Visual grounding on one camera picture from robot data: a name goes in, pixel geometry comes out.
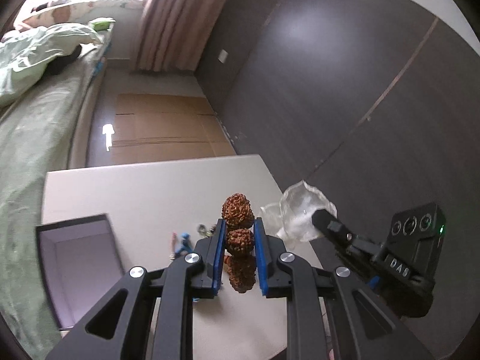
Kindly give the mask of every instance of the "camera lens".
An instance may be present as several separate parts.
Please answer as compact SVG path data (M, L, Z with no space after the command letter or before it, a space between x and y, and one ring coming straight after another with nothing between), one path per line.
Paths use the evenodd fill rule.
M401 228L402 224L400 223L400 221L396 221L392 226L392 235L396 236L400 232Z
M425 214L420 221L420 230L425 231L430 227L430 225L431 225L431 215Z
M406 236L409 236L415 231L415 228L417 227L417 218L412 216L411 218L408 218L403 225L403 234Z

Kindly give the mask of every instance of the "open box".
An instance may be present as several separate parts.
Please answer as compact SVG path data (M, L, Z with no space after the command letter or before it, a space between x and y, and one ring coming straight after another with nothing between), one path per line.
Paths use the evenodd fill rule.
M60 330L72 328L125 274L106 214L37 226L37 249Z

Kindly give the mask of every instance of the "small toy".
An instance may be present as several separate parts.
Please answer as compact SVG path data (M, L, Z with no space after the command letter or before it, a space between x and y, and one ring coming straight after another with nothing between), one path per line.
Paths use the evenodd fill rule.
M183 254L183 252L185 252L185 254L189 254L193 252L193 249L191 248L191 245L190 245L190 234L182 233L181 240L180 240L180 247L176 248L177 242L178 242L177 233L172 233L172 240L171 240L172 254L170 255L171 261L180 257Z
M200 234L200 236L202 238L205 238L205 237L212 237L212 235L215 233L215 229L217 228L217 225L212 225L209 229L207 228L207 226L203 225L202 223L200 223L200 225L198 225L197 227L197 232L198 234Z

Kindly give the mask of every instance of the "blue figurine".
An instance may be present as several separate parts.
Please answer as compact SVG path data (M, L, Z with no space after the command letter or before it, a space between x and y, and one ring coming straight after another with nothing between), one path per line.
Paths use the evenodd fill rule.
M188 233L182 233L180 236L180 246L175 250L175 253L173 254L173 257L176 259L182 255L183 252L186 252L186 254L192 253L193 250L190 246L190 234Z

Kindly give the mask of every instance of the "blue gripper pad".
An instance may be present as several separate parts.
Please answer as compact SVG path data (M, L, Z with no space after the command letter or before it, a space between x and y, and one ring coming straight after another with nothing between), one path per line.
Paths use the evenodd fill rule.
M260 218L255 219L253 224L253 236L255 238L255 259L257 261L258 280L260 281L262 295L265 296L268 292L268 272L265 248L268 248L268 245L263 245L263 240L266 240L266 237L263 223Z
M213 263L213 283L212 290L214 295L218 295L218 290L222 283L222 270L223 270L223 257L225 255L225 232L227 228L227 223L222 220L221 223L218 221L217 228L215 232L219 232L217 250L215 251L215 260Z

